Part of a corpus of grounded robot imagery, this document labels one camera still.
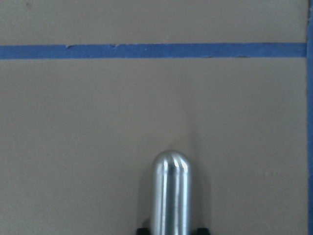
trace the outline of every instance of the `beige surface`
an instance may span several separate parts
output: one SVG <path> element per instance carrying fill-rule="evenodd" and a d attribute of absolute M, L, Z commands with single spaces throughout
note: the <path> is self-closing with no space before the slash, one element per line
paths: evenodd
<path fill-rule="evenodd" d="M 168 148 L 194 163 L 193 228 L 307 234 L 305 59 L 0 70 L 0 234 L 134 234 L 149 216 L 151 161 Z"/>
<path fill-rule="evenodd" d="M 307 0 L 1 0 L 0 45 L 305 42 Z"/>

